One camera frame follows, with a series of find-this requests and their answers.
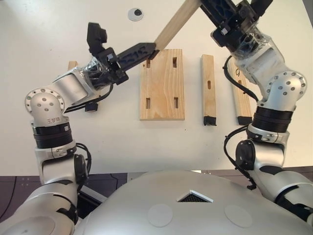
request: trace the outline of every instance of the plywood board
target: plywood board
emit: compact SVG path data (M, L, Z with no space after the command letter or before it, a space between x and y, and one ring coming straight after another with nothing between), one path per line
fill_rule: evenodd
M246 87L246 77L238 69L234 63L234 58L231 58L228 62L228 71L232 78L239 84ZM244 94L242 90L232 85L233 96L236 106L236 117L239 125L247 125L252 122L251 107L249 102L249 96Z
M141 64L140 120L185 120L181 49Z
M214 58L212 55L202 55L202 98L203 98L203 123L216 126L216 102Z

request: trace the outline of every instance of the wooden plank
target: wooden plank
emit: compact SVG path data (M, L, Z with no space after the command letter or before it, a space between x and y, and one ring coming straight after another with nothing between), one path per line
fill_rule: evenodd
M78 65L77 61L69 61L67 70L71 70L71 69L75 68L77 65Z
M140 120L185 120L181 49L141 64Z
M212 55L202 55L201 62L203 123L205 126L216 126L214 58Z
M156 50L164 50L200 6L201 0L186 0L155 40Z
M231 58L228 63L228 71L232 78L246 87L246 77L235 65L234 58ZM233 95L236 106L236 117L239 125L247 125L252 122L251 107L249 96L244 94L242 90L232 85Z

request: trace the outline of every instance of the wooden stick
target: wooden stick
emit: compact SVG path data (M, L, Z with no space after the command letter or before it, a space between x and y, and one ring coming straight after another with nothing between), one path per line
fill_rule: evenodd
M234 63L234 59L231 58L228 63L229 74L239 84L246 87L246 77L241 73L238 67ZM236 105L236 116L239 125L247 125L252 122L251 107L249 102L249 96L244 94L238 87L232 85L233 95Z
M155 40L156 50L164 50L200 6L201 0L186 0Z
M203 123L216 126L214 58L212 55L202 55L202 95Z
M71 69L75 68L77 65L78 65L77 61L74 61L74 60L73 61L69 61L67 70L71 70Z

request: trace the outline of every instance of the vent grille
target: vent grille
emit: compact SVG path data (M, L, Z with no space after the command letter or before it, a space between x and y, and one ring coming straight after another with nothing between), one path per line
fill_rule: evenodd
M184 199L181 199L179 202L207 202L207 201L197 197L196 195L190 194L186 196Z
M190 190L180 197L177 202L213 202L213 199L194 190Z

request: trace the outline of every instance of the floor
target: floor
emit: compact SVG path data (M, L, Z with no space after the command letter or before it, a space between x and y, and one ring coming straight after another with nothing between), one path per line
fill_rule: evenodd
M313 166L289 167L287 169L297 171L313 181ZM242 186L247 186L249 184L248 180L236 170L202 170L202 173L221 176ZM132 180L141 174L142 173L130 173L128 175L127 173L119 173L91 175L85 186L93 189L105 197L109 197L117 188L127 183L127 180ZM38 176L18 176L16 177L15 187L14 181L15 176L0 176L0 215L7 207L12 191L14 190L9 208L0 222L10 217L13 212L26 200L31 192L41 185Z

